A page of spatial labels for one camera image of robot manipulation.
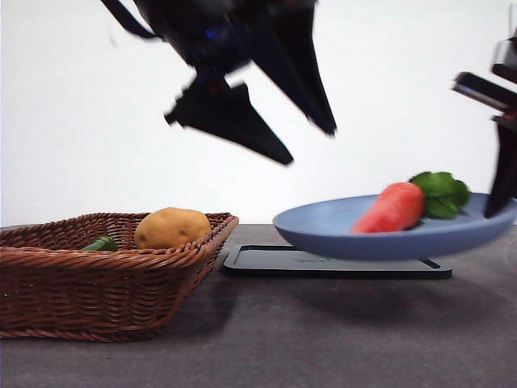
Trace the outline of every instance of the black tray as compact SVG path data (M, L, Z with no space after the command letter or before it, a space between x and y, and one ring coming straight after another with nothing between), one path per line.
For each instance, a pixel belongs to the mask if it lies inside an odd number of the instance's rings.
M247 276L311 276L345 278L448 279L452 269L430 259L368 261L333 259L290 245L238 245L224 270Z

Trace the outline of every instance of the basket rim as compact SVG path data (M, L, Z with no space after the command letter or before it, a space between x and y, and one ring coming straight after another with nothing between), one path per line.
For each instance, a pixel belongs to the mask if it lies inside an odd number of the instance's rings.
M139 217L145 213L88 213L60 221L51 221L32 226L22 226L16 229L3 230L2 234L26 233L42 227L56 226L68 221L84 217ZM12 264L34 268L64 268L77 270L80 268L111 268L158 269L177 268L192 265L199 259L211 254L230 235L237 226L238 217L231 213L206 213L208 218L225 216L225 219L209 232L195 241L187 242L178 247L162 249L120 249L118 251L82 251L82 250L53 250L41 247L9 247L0 246L0 267Z

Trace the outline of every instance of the blue light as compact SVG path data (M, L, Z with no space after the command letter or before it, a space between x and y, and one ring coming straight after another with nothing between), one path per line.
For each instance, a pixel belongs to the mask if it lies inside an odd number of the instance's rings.
M213 30L206 30L204 33L210 39L213 39L213 38L215 38L217 36L216 32L213 31Z

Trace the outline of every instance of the plate rim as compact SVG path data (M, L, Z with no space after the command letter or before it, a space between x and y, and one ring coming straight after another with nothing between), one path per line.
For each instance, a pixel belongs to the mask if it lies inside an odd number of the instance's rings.
M353 238L353 239L374 239L374 238L400 238L400 237L409 237L409 236L426 236L426 235L432 235L432 234L442 234L442 233L450 233L450 232L461 232L471 229L476 229L477 227L484 227L484 226L491 226L493 224L498 224L498 221L504 222L507 218L511 219L509 222L512 222L517 217L517 199L511 198L511 201L502 208L501 211L499 211L496 215L494 215L492 218L486 219L482 218L479 220L466 222L464 224L452 224L452 225L445 225L441 226L440 228L433 228L433 229L421 229L418 228L412 229L412 230L401 230L396 232L376 232L376 233L357 233L352 234L350 232L342 232L342 233L336 233L336 234L329 234L328 232L325 233L318 233L318 232L303 232L299 230L293 230L290 228L287 228L285 226L281 225L280 218L284 216L287 213L290 213L292 211L312 207L314 205L321 205L325 203L331 203L331 202L339 202L344 200L354 200L354 199L372 199L378 196L379 194L367 194L362 196L349 196L349 197L343 197L343 198L334 198L331 200L322 200L318 202L313 202L310 204L295 206L293 208L284 210L281 213L278 213L276 216L273 217L273 225L275 228L279 230L284 230L290 234L300 234L300 235L310 235L315 238ZM477 196L477 197L484 197L488 198L489 194L483 193L483 192L472 192L471 196Z

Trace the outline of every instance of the green vegetable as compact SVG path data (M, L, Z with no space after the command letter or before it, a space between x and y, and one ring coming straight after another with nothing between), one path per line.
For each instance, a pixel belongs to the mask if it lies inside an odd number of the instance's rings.
M116 241L109 236L100 236L91 241L81 251L116 251L118 246Z
M469 202L470 191L465 183L450 172L425 171L410 179L425 196L424 212L429 217L454 218Z

